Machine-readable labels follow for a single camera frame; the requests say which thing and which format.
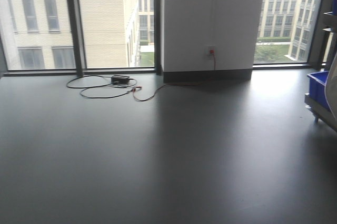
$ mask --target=glass window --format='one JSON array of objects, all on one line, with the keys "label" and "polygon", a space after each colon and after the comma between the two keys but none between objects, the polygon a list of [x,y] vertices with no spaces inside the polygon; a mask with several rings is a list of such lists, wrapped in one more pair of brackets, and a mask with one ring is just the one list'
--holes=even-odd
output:
[{"label": "glass window", "polygon": [[265,25],[266,26],[272,26],[273,20],[274,20],[274,16],[267,16],[266,21],[265,21]]},{"label": "glass window", "polygon": [[12,0],[7,0],[8,1],[8,9],[11,14],[11,19],[12,19],[12,25],[13,25],[13,31],[17,32],[17,27],[16,27],[16,21],[15,21],[15,16],[14,16],[14,11],[13,11],[13,4]]},{"label": "glass window", "polygon": [[53,47],[55,69],[75,68],[74,50],[66,47]]},{"label": "glass window", "polygon": [[150,0],[150,11],[154,11],[154,2]]},{"label": "glass window", "polygon": [[283,36],[284,36],[284,37],[290,37],[290,30],[289,30],[289,29],[285,29],[285,30],[283,31]]},{"label": "glass window", "polygon": [[140,28],[146,28],[147,29],[147,15],[140,15],[139,16],[139,24],[140,24]]},{"label": "glass window", "polygon": [[34,0],[22,0],[28,31],[38,31]]},{"label": "glass window", "polygon": [[280,30],[275,30],[274,31],[274,36],[275,37],[279,37],[281,35],[281,31]]},{"label": "glass window", "polygon": [[140,15],[138,5],[138,0],[80,0],[87,68],[154,67],[149,15]]},{"label": "glass window", "polygon": [[143,11],[143,4],[142,4],[142,0],[138,0],[138,10],[139,11]]},{"label": "glass window", "polygon": [[144,11],[147,11],[147,0],[144,0]]},{"label": "glass window", "polygon": [[289,4],[289,2],[284,2],[283,3],[283,12],[287,12],[287,10],[288,10],[288,4]]},{"label": "glass window", "polygon": [[264,37],[271,37],[271,35],[272,35],[271,30],[265,30],[264,31]]},{"label": "glass window", "polygon": [[59,31],[56,0],[44,0],[49,31]]},{"label": "glass window", "polygon": [[293,22],[293,16],[287,16],[285,18],[285,25],[286,26],[290,26],[292,24],[292,22]]},{"label": "glass window", "polygon": [[[49,32],[48,7],[45,0],[0,0],[0,2],[0,36],[8,69],[33,69],[35,66],[36,69],[42,67],[55,69],[52,47],[73,47],[67,1],[54,2],[57,6],[59,25],[57,33]],[[16,32],[12,25],[11,7],[15,14]]]},{"label": "glass window", "polygon": [[275,26],[281,26],[283,22],[283,16],[277,16]]},{"label": "glass window", "polygon": [[18,48],[22,70],[44,69],[41,48]]},{"label": "glass window", "polygon": [[151,30],[154,29],[154,15],[150,15],[150,28]]},{"label": "glass window", "polygon": [[[284,0],[281,6],[291,2],[293,8],[292,12],[287,12],[287,15],[280,15],[277,12],[269,11],[269,9],[262,9],[262,22],[259,25],[259,32],[257,36],[256,51],[254,57],[255,64],[266,63],[293,63],[294,59],[297,62],[306,62],[311,46],[311,38],[315,27],[316,16],[318,12],[319,2],[313,7],[300,6],[302,0]],[[266,4],[273,3],[273,0],[266,2]],[[303,19],[313,20],[309,25],[307,22],[302,23]],[[293,51],[301,48],[303,52],[297,53],[294,56]]]},{"label": "glass window", "polygon": [[275,12],[279,12],[281,8],[281,2],[276,2]]}]

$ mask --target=baseboard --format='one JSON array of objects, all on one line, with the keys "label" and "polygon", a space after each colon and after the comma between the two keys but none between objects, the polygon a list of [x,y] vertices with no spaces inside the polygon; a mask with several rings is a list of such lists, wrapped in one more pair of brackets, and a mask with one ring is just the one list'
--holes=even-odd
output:
[{"label": "baseboard", "polygon": [[193,72],[164,72],[164,82],[193,82],[207,79],[213,80],[249,80],[253,69],[237,70],[205,70]]}]

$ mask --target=gray floor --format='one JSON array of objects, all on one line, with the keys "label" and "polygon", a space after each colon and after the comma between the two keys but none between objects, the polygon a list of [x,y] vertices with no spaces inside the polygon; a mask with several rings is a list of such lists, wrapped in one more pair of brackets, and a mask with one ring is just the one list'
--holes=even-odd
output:
[{"label": "gray floor", "polygon": [[[337,133],[305,109],[309,72],[145,103],[84,99],[72,76],[2,78],[0,223],[336,223]],[[135,78],[139,98],[161,84]]]}]

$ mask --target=window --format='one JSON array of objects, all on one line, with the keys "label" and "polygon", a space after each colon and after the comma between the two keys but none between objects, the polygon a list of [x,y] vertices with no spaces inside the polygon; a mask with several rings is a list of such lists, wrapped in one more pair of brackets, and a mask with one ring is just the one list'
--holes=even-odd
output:
[{"label": "window", "polygon": [[147,0],[144,0],[144,11],[147,11]]},{"label": "window", "polygon": [[305,30],[303,32],[302,43],[307,44],[309,40],[309,31]]},{"label": "window", "polygon": [[154,57],[149,15],[138,6],[139,0],[80,0],[88,69],[143,67],[143,60]]},{"label": "window", "polygon": [[291,2],[290,11],[294,11],[296,7],[296,2]]},{"label": "window", "polygon": [[272,26],[273,25],[273,19],[274,19],[274,16],[267,16],[266,21],[265,21],[265,25],[266,26]]},{"label": "window", "polygon": [[287,10],[288,10],[288,4],[289,4],[289,2],[284,2],[283,3],[283,12],[287,12]]},{"label": "window", "polygon": [[283,16],[277,16],[277,17],[276,17],[275,25],[276,25],[276,26],[281,26],[281,25],[282,25],[282,22],[283,22]]},{"label": "window", "polygon": [[304,10],[301,8],[301,9],[300,9],[300,14],[299,14],[299,22],[302,21],[303,13],[304,13]]},{"label": "window", "polygon": [[41,48],[19,48],[18,51],[22,70],[45,68]]},{"label": "window", "polygon": [[150,0],[150,11],[154,11],[154,1]]},{"label": "window", "polygon": [[141,40],[147,40],[147,30],[140,31]]},{"label": "window", "polygon": [[274,31],[274,36],[275,37],[279,37],[281,35],[281,31],[280,30],[275,30]]},{"label": "window", "polygon": [[56,0],[44,0],[48,19],[49,31],[59,31]]},{"label": "window", "polygon": [[150,15],[150,28],[151,30],[154,29],[154,15]]},{"label": "window", "polygon": [[283,36],[284,36],[284,37],[290,37],[290,30],[289,30],[289,29],[285,29],[285,30],[283,31]]},{"label": "window", "polygon": [[296,28],[295,39],[300,40],[302,30],[300,28]]},{"label": "window", "polygon": [[73,48],[54,47],[52,48],[54,55],[55,69],[73,69],[75,68],[74,50]]},{"label": "window", "polygon": [[17,32],[16,21],[15,21],[15,16],[14,16],[14,11],[13,11],[13,5],[12,5],[12,0],[7,0],[7,1],[8,1],[8,6],[9,6],[9,12],[11,13],[13,31]]},{"label": "window", "polygon": [[281,7],[281,2],[276,2],[275,12],[279,12]]},{"label": "window", "polygon": [[0,57],[8,70],[76,66],[84,74],[145,67],[144,58],[146,67],[159,66],[154,0],[0,0],[0,8]]},{"label": "window", "polygon": [[270,1],[268,3],[268,12],[272,12],[273,11],[273,5],[274,5],[274,2],[273,1]]},{"label": "window", "polygon": [[147,15],[139,16],[139,24],[140,28],[147,28]]},{"label": "window", "polygon": [[138,10],[143,11],[142,0],[138,0]]},{"label": "window", "polygon": [[28,31],[38,31],[34,0],[22,0]]},{"label": "window", "polygon": [[285,18],[285,25],[290,26],[293,23],[293,17],[292,16],[287,16]]}]

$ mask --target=beige building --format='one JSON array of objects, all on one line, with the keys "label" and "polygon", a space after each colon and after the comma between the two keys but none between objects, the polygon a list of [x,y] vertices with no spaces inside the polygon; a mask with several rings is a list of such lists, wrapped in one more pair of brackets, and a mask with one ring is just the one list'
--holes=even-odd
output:
[{"label": "beige building", "polygon": [[[151,41],[151,0],[146,15]],[[0,0],[0,32],[9,69],[74,68],[66,0]],[[138,67],[139,0],[80,0],[88,68]]]}]

